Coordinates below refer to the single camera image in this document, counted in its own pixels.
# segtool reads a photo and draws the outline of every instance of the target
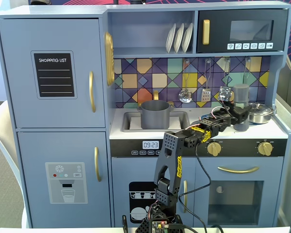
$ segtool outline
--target microwave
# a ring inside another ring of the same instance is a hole
[[[198,12],[196,53],[282,51],[288,9]]]

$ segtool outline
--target oven window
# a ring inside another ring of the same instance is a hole
[[[231,23],[230,41],[271,40],[273,20],[237,20]]]
[[[257,225],[263,181],[211,181],[208,224]]]

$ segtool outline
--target digital clock display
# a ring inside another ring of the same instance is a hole
[[[159,141],[142,141],[142,149],[159,149]]]

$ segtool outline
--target colorful tile backsplash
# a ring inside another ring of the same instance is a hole
[[[224,86],[227,80],[227,85],[233,87],[243,83],[244,77],[250,85],[249,100],[265,101],[271,59],[269,56],[251,57],[251,64],[245,64],[245,57],[231,57],[229,75],[227,70],[224,73],[226,67],[224,57],[210,58],[211,66],[207,64],[206,74],[206,58],[188,58],[190,65],[184,63],[185,59],[115,59],[117,108],[136,108],[138,103],[151,100],[155,90],[158,90],[160,100],[173,101],[178,108],[221,106],[218,102],[220,86]],[[178,97],[179,92],[185,87],[185,78],[187,87],[193,94],[190,103],[182,103]],[[211,101],[201,102],[202,89],[206,88],[207,82],[211,90]]]

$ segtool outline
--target stove control panel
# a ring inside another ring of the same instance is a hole
[[[111,139],[111,157],[155,157],[162,139]],[[197,148],[200,157],[285,156],[287,139],[210,139]],[[195,148],[185,148],[183,157],[195,157]]]

